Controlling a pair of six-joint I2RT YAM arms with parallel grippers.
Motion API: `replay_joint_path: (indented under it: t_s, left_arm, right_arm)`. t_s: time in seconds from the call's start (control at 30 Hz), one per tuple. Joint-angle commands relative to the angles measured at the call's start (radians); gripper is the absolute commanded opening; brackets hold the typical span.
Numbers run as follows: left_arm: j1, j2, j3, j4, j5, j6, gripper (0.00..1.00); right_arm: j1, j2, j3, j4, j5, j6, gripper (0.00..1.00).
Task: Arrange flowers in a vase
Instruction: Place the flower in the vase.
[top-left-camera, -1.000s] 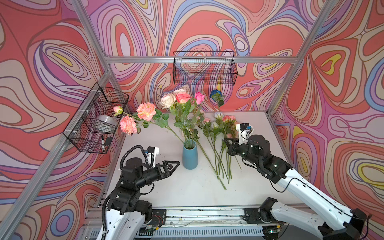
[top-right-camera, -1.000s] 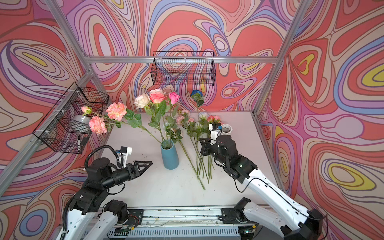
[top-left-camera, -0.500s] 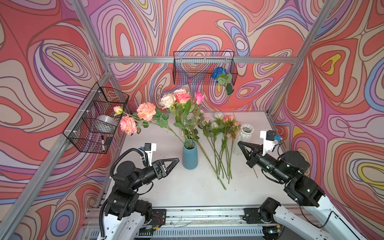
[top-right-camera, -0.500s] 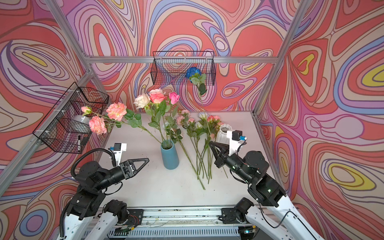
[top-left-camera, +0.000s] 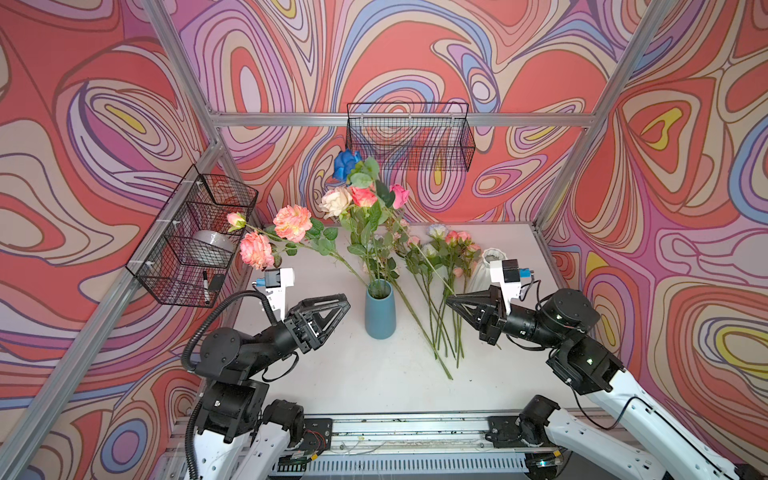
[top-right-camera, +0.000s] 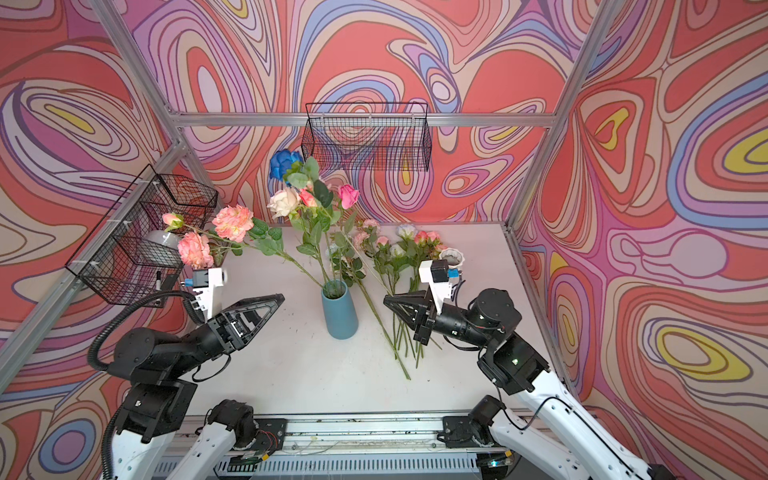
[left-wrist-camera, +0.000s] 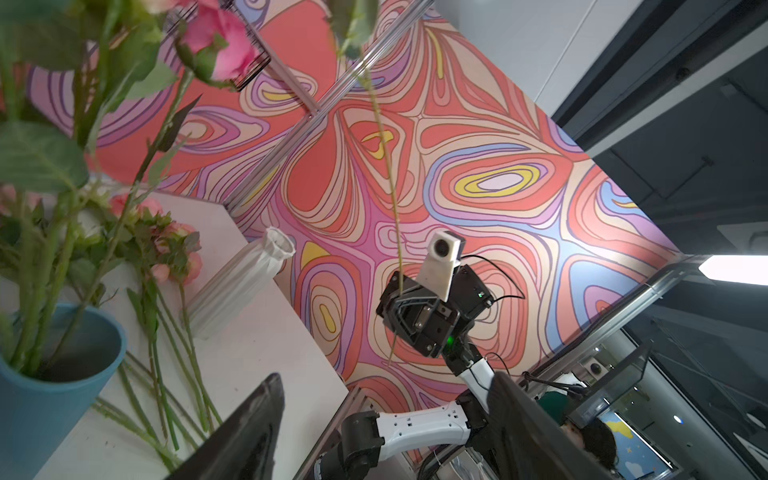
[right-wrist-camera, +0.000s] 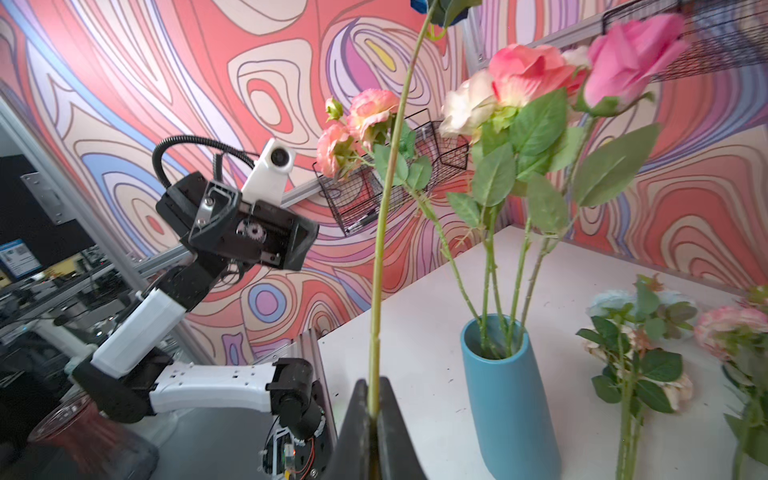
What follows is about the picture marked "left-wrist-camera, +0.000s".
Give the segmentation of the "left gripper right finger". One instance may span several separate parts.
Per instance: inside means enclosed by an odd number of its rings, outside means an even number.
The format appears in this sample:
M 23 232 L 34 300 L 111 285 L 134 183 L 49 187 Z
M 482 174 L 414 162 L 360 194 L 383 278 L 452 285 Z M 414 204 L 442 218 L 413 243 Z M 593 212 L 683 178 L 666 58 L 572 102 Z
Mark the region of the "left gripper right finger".
M 500 479 L 609 479 L 507 375 L 494 375 L 488 428 Z

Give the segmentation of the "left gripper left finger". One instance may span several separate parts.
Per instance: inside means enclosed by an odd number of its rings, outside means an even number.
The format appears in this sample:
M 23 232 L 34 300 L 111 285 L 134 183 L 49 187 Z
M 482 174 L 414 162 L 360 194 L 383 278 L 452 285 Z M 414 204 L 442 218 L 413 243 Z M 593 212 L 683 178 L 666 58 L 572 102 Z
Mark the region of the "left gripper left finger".
M 172 480 L 270 479 L 284 408 L 283 383 L 275 372 L 168 477 Z

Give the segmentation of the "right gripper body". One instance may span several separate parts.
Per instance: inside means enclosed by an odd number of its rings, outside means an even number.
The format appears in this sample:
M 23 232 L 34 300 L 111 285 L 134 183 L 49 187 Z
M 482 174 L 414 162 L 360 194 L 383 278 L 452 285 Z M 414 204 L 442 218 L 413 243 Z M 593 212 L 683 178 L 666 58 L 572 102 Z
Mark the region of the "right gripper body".
M 453 271 L 446 300 L 415 280 L 395 272 L 380 297 L 376 314 L 415 351 L 436 358 L 464 341 L 475 320 L 494 298 L 468 265 Z

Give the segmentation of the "red rose flower stem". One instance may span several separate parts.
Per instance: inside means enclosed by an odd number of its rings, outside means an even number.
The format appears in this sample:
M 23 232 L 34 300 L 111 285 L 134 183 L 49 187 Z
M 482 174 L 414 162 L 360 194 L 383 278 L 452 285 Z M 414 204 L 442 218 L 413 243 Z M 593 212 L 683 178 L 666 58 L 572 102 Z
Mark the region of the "red rose flower stem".
M 362 60 L 364 46 L 375 33 L 379 6 L 380 4 L 378 1 L 327 1 L 327 7 L 329 9 L 328 23 L 336 42 L 336 55 L 338 57 L 344 57 L 348 60 Z M 377 152 L 384 161 L 386 167 L 391 213 L 396 234 L 398 293 L 402 294 L 404 292 L 403 248 L 401 242 L 396 177 L 393 174 L 393 162 L 387 147 L 388 141 L 385 138 L 384 123 L 382 121 L 381 108 L 374 88 L 371 67 L 364 66 L 362 72 L 359 73 L 357 77 L 358 82 L 367 91 L 372 103 L 374 121 L 378 129 L 379 146 Z

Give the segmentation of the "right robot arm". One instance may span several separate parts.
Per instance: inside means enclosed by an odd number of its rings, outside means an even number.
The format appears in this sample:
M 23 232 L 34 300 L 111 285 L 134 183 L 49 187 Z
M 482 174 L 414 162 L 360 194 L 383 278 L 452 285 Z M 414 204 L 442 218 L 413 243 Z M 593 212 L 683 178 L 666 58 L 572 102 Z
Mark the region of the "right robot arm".
M 309 465 L 307 479 L 363 479 L 381 462 L 407 451 L 463 446 L 488 424 L 488 392 L 495 371 L 469 338 L 476 318 L 495 297 L 468 265 L 452 272 L 446 300 L 409 277 L 394 274 L 376 313 L 417 353 L 441 359 L 467 387 L 447 404 L 404 413 L 373 410 L 339 420 L 338 439 Z

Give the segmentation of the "magenta rose flower stem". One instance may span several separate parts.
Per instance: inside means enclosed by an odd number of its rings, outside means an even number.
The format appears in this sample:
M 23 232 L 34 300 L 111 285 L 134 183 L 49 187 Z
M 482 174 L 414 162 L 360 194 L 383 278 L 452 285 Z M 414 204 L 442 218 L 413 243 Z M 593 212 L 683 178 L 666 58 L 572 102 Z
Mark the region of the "magenta rose flower stem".
M 17 238 L 4 248 L 19 288 L 20 330 L 5 359 L 39 378 L 63 356 L 141 204 L 181 146 L 181 102 L 193 80 L 234 89 L 257 52 L 246 25 L 218 1 L 19 1 L 1 12 L 1 181 Z M 80 221 L 97 200 L 90 172 L 106 116 L 175 87 L 119 213 L 89 247 Z M 81 295 L 66 336 L 46 354 L 62 290 Z

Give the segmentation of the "teal cylindrical vase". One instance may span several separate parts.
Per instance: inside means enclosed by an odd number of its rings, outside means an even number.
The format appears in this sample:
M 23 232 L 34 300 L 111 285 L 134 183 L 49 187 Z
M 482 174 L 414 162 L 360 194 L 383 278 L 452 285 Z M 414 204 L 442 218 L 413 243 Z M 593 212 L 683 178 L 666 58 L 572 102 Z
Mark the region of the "teal cylindrical vase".
M 115 374 L 127 347 L 110 313 L 87 307 L 63 355 L 38 379 L 1 362 L 1 477 L 32 479 Z

